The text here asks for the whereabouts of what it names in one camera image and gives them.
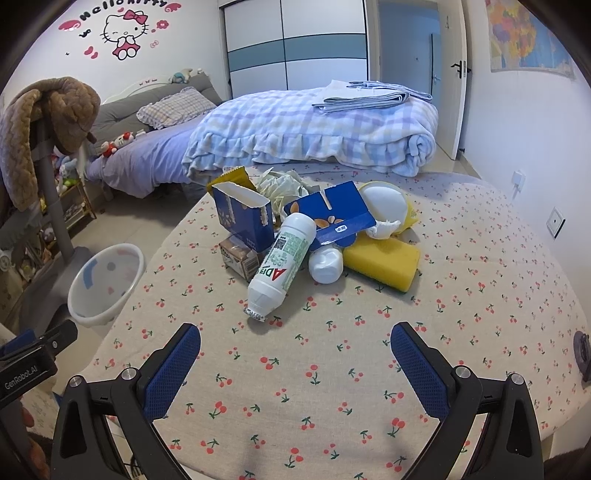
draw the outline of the door handle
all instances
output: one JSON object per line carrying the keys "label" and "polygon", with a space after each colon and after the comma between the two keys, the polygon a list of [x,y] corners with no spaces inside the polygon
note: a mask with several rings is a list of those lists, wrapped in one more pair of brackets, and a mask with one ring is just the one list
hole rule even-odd
{"label": "door handle", "polygon": [[450,68],[457,67],[457,72],[460,74],[460,78],[462,78],[462,64],[461,63],[454,63],[450,66]]}

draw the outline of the blue gripper pad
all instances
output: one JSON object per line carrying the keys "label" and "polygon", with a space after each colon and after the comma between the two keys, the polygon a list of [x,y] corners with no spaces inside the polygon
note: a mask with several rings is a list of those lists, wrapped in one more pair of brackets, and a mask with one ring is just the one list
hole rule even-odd
{"label": "blue gripper pad", "polygon": [[18,337],[13,338],[0,347],[0,357],[10,355],[17,350],[32,344],[35,342],[35,340],[37,340],[37,335],[35,335],[35,332],[33,332],[31,329],[25,330]]}
{"label": "blue gripper pad", "polygon": [[200,348],[199,329],[191,325],[145,387],[144,416],[148,421],[166,415]]}
{"label": "blue gripper pad", "polygon": [[449,413],[447,388],[401,325],[392,329],[390,347],[427,415],[445,419]]}

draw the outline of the plush toy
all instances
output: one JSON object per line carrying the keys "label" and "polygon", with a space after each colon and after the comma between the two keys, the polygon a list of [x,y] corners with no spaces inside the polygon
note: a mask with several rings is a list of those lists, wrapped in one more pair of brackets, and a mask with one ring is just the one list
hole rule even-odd
{"label": "plush toy", "polygon": [[189,78],[191,78],[191,72],[193,69],[184,69],[180,72],[175,73],[171,76],[168,81],[170,83],[189,83]]}
{"label": "plush toy", "polygon": [[103,157],[109,158],[113,153],[117,151],[117,147],[113,142],[105,142],[100,146],[100,151],[103,154]]}
{"label": "plush toy", "polygon": [[115,144],[115,147],[118,150],[126,145],[129,145],[134,140],[135,138],[131,132],[125,132],[123,135],[120,135],[117,138],[115,138],[115,141],[113,143]]}
{"label": "plush toy", "polygon": [[61,160],[60,165],[60,175],[64,179],[78,179],[78,172],[76,170],[76,164],[78,163],[78,159],[74,158],[71,159],[70,157],[64,157]]}

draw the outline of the folded towel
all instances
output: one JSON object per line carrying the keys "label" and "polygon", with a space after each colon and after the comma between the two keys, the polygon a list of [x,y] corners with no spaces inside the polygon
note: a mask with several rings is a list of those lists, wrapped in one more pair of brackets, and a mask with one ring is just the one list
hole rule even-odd
{"label": "folded towel", "polygon": [[349,82],[349,88],[351,89],[370,89],[374,91],[380,90],[395,90],[397,92],[408,92],[409,95],[420,98],[421,100],[425,100],[426,102],[431,102],[433,97],[425,92],[419,92],[418,90],[413,90],[412,88],[405,87],[404,85],[399,85],[397,83],[382,83],[382,82]]}
{"label": "folded towel", "polygon": [[350,88],[349,82],[333,80],[322,89],[312,105],[324,113],[346,112],[358,108],[388,108],[406,102],[410,94],[403,90]]}

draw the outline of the plaid blanket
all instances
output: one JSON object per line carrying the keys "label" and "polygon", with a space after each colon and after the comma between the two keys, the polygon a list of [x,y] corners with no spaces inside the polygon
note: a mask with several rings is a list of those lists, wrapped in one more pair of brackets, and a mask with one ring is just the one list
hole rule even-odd
{"label": "plaid blanket", "polygon": [[253,163],[332,160],[413,177],[436,150],[437,109],[410,97],[402,105],[325,115],[312,106],[322,89],[253,93],[226,102],[191,135],[183,169],[204,172]]}

